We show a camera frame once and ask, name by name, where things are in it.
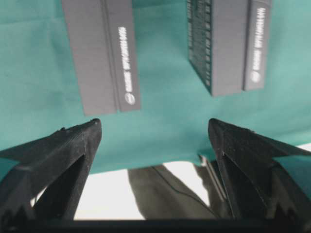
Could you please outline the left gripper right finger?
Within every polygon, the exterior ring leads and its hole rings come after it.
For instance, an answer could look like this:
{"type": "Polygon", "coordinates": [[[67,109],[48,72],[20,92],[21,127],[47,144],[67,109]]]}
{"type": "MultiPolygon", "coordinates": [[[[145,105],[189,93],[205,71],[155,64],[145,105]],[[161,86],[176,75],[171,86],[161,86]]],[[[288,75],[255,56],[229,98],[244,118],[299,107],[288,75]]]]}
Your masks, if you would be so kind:
{"type": "Polygon", "coordinates": [[[280,162],[296,166],[293,159],[309,159],[309,151],[215,118],[208,136],[233,218],[311,224],[311,199],[280,162]]]}

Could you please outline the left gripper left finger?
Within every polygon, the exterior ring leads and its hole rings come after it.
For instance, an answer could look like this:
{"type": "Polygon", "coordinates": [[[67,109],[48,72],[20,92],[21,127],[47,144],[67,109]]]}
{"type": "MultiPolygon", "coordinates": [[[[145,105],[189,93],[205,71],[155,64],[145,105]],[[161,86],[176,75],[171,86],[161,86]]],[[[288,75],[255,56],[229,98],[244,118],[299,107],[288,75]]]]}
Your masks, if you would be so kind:
{"type": "Polygon", "coordinates": [[[0,223],[73,220],[102,139],[97,118],[0,152],[0,223]]]}

